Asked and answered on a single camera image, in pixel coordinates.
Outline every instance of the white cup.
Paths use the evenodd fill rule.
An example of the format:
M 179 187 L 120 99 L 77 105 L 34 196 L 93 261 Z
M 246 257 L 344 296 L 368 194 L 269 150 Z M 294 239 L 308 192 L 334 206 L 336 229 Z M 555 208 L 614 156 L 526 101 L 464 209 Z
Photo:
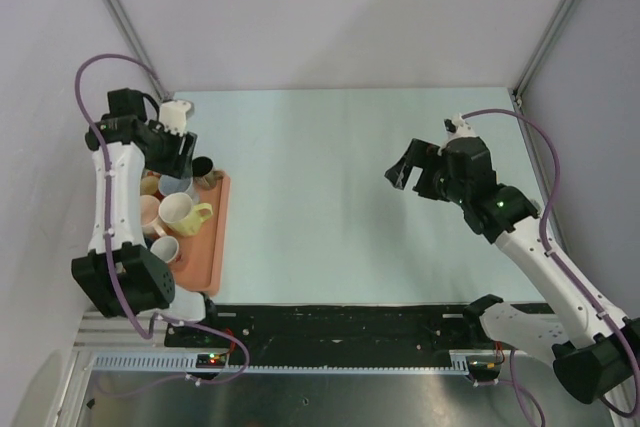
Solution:
M 200 202 L 200 196 L 196 192 L 196 188 L 193 185 L 193 178 L 191 177 L 188 179 L 176 179 L 175 177 L 163 175 L 158 182 L 158 190 L 164 197 L 183 192 L 191 197 L 194 204 Z
M 149 250 L 153 255 L 167 264 L 180 262 L 180 260 L 182 260 L 180 243 L 178 242 L 178 239 L 171 237 L 170 235 L 160 237 L 151 245 L 151 249 Z

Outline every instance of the black base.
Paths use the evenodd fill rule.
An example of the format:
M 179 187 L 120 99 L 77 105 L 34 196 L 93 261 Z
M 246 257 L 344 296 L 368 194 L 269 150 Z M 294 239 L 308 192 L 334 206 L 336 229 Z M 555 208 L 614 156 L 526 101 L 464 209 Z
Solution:
M 175 297 L 175 282 L 167 264 L 145 247 L 128 243 L 114 251 L 113 258 L 123 266 L 118 280 L 134 314 L 169 307 Z M 73 259 L 71 274 L 102 315 L 125 315 L 111 286 L 106 254 L 92 250 L 86 257 Z
M 636 357 L 640 351 L 640 318 L 622 329 Z M 591 404 L 632 375 L 622 344 L 615 335 L 597 339 L 583 349 L 570 342 L 554 345 L 553 371 L 564 388 L 583 404 Z
M 251 365 L 273 367 L 449 367 L 453 349 L 493 349 L 474 341 L 462 318 L 464 305 L 410 307 L 275 307 L 218 305 L 211 327 L 230 329 L 247 345 Z M 546 312 L 546 304 L 523 306 Z M 454 317 L 443 318 L 444 314 Z M 225 348 L 219 337 L 172 327 L 166 347 Z M 242 364 L 235 349 L 231 363 Z

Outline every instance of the table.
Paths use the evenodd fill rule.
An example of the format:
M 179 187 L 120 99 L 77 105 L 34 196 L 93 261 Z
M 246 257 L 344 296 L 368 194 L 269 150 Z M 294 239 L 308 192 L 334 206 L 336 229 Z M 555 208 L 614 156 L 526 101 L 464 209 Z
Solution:
M 506 89 L 181 92 L 195 103 L 196 153 L 232 179 L 219 303 L 470 302 L 541 299 L 454 205 L 391 187 L 383 174 L 443 119 L 512 110 Z M 541 195 L 518 123 L 472 120 L 499 181 Z M 413 186 L 417 175 L 410 179 Z
M 540 402 L 547 425 L 614 425 L 602 403 L 580 404 L 562 390 L 551 369 L 540 368 L 531 358 L 518 360 L 520 381 Z M 100 382 L 108 391 L 128 392 L 164 375 L 109 373 Z M 84 402 L 94 395 L 93 408 L 82 411 L 82 427 L 527 425 L 510 386 L 474 389 L 463 377 L 447 375 L 251 374 L 229 384 L 199 388 L 177 380 L 129 400 L 88 392 Z

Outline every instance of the white wall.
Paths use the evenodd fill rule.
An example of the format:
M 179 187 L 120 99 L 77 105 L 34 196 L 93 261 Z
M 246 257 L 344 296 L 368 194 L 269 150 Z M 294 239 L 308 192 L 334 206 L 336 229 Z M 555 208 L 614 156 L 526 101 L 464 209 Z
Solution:
M 75 69 L 95 53 L 128 52 L 101 0 L 1 6 L 0 425 L 40 426 L 88 305 L 70 271 L 86 253 L 95 188 Z M 135 67 L 108 62 L 86 80 L 96 116 L 108 89 L 147 88 Z
M 563 167 L 559 223 L 577 264 L 640 315 L 640 0 L 582 0 L 524 95 Z
M 171 90 L 513 87 L 560 0 L 122 0 Z

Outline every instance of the small white mug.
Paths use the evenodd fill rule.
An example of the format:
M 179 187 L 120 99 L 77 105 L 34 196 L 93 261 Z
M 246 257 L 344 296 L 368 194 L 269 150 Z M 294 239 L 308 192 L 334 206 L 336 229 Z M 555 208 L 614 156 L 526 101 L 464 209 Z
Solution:
M 151 249 L 149 250 L 153 255 L 167 264 L 180 262 L 182 260 L 180 243 L 178 242 L 178 239 L 171 237 L 170 235 L 160 237 L 151 245 Z

